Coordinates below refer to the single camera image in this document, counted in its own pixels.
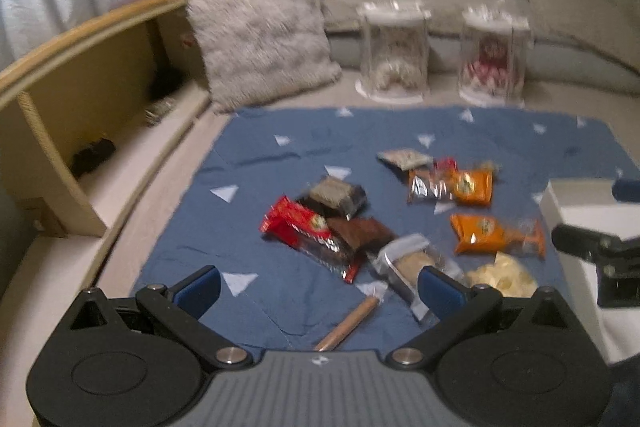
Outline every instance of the ribbed gray surface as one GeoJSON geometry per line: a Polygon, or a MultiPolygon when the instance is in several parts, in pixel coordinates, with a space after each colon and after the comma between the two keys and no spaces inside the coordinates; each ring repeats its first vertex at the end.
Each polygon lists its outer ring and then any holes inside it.
{"type": "Polygon", "coordinates": [[[373,351],[267,352],[257,366],[216,377],[180,427],[469,427],[426,378],[394,371],[373,351]]]}

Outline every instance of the triangle pattern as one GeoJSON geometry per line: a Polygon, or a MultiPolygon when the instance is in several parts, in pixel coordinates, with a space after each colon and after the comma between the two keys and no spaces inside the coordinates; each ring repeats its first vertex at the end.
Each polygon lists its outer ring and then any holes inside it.
{"type": "Polygon", "coordinates": [[[237,191],[237,185],[229,185],[228,187],[212,188],[211,194],[219,197],[221,200],[225,200],[227,203],[231,203],[231,200],[234,198],[237,191]]]}
{"type": "Polygon", "coordinates": [[[420,142],[422,145],[427,147],[427,149],[435,141],[435,139],[436,139],[436,137],[433,134],[419,134],[418,135],[418,142],[420,142]]]}
{"type": "Polygon", "coordinates": [[[284,147],[285,145],[289,145],[291,143],[291,139],[288,136],[280,136],[279,134],[274,134],[273,137],[278,142],[280,147],[284,147]]]}
{"type": "Polygon", "coordinates": [[[338,178],[339,180],[345,179],[349,174],[351,174],[351,169],[347,167],[335,167],[332,165],[325,165],[324,169],[327,171],[327,174],[333,176],[334,178],[338,178]]]}
{"type": "Polygon", "coordinates": [[[246,287],[249,286],[256,277],[258,277],[258,274],[222,272],[222,277],[224,278],[226,285],[229,286],[231,295],[233,295],[234,297],[238,297],[238,295],[246,290],[246,287]]]}
{"type": "Polygon", "coordinates": [[[442,203],[439,201],[436,203],[436,206],[433,208],[433,215],[437,216],[438,214],[444,214],[445,212],[449,212],[456,207],[456,204],[453,201],[447,201],[446,203],[442,203]]]}
{"type": "Polygon", "coordinates": [[[353,116],[353,113],[347,107],[341,107],[335,112],[335,116],[340,116],[341,118],[349,118],[353,116]]]}
{"type": "Polygon", "coordinates": [[[389,285],[386,281],[373,281],[363,284],[356,284],[356,288],[364,293],[364,295],[366,295],[367,297],[377,297],[380,302],[382,302],[386,290],[389,288],[389,285]]]}
{"type": "Polygon", "coordinates": [[[474,115],[471,113],[471,110],[465,109],[460,113],[460,120],[468,123],[474,123],[474,115]]]}

